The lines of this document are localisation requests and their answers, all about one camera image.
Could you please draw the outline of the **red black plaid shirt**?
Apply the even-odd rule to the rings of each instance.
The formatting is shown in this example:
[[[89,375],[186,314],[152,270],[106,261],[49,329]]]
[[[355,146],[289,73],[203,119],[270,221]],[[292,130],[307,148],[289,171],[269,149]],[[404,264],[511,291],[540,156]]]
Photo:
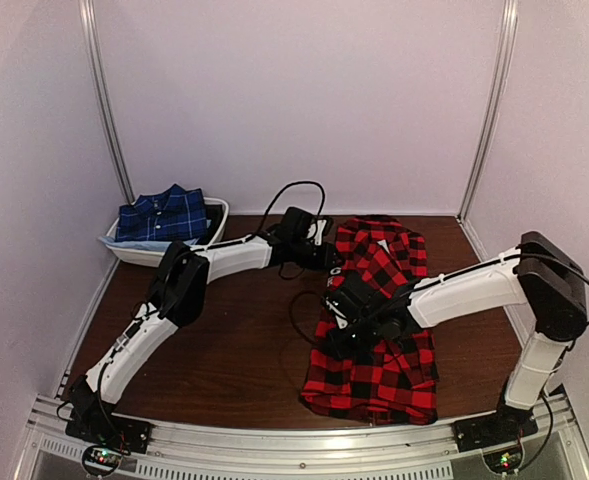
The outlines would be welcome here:
[[[424,237],[386,215],[356,216],[340,224],[335,246],[343,265],[333,269],[329,278],[356,272],[389,295],[394,288],[428,275]],[[320,348],[327,332],[337,326],[323,295],[323,311],[309,341],[312,350],[300,394],[302,403],[316,414],[339,419],[381,424],[435,422],[438,372],[431,331],[383,340],[372,353],[337,360]]]

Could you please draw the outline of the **white plastic basin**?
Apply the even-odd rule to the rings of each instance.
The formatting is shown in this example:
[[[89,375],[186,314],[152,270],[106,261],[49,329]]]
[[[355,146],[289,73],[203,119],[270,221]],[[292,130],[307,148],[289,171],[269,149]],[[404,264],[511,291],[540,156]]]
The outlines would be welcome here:
[[[185,241],[185,244],[190,247],[210,247],[214,243],[220,242],[223,238],[230,210],[229,204],[220,198],[206,197],[205,206],[208,225],[207,234],[200,239]],[[118,221],[115,221],[108,232],[103,236],[110,236],[115,239],[117,227]],[[146,252],[105,247],[121,262],[153,268],[159,266],[166,252]]]

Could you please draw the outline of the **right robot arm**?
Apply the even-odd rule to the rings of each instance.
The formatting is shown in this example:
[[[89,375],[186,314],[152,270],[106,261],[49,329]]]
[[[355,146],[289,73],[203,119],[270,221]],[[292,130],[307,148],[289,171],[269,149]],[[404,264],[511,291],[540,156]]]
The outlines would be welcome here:
[[[525,424],[525,413],[586,331],[587,280],[582,269],[542,234],[522,235],[519,245],[497,257],[450,274],[413,280],[391,294],[348,274],[326,294],[338,324],[321,342],[337,360],[352,358],[382,340],[409,337],[466,315],[526,305],[535,325],[503,390],[501,405],[487,419],[493,440],[509,440]]]

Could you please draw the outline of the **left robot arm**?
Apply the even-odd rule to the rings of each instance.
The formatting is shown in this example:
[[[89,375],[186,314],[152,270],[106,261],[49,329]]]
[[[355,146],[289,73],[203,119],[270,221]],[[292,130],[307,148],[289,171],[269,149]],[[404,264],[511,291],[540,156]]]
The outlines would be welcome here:
[[[209,247],[172,243],[134,319],[101,360],[69,389],[73,417],[80,429],[97,444],[107,444],[117,436],[118,424],[108,409],[120,401],[129,382],[158,347],[199,318],[210,283],[285,263],[329,271],[340,266],[342,259],[331,243],[306,237],[281,240],[269,233]]]

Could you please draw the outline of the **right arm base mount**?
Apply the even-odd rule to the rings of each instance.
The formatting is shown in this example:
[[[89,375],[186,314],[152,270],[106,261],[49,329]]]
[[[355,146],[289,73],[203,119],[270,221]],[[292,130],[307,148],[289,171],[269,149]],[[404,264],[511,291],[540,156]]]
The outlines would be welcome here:
[[[486,449],[504,443],[516,442],[524,436],[538,432],[533,406],[515,408],[507,404],[506,390],[501,392],[493,413],[457,420],[452,425],[459,452]]]

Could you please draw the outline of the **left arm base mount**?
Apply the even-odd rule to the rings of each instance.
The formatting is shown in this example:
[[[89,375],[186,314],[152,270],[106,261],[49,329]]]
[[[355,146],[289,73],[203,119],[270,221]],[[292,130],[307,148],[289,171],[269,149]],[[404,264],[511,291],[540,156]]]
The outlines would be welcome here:
[[[69,389],[72,406],[65,434],[92,444],[104,445],[124,453],[145,454],[151,424],[142,420],[114,416],[114,404],[99,397],[87,380],[78,377]]]

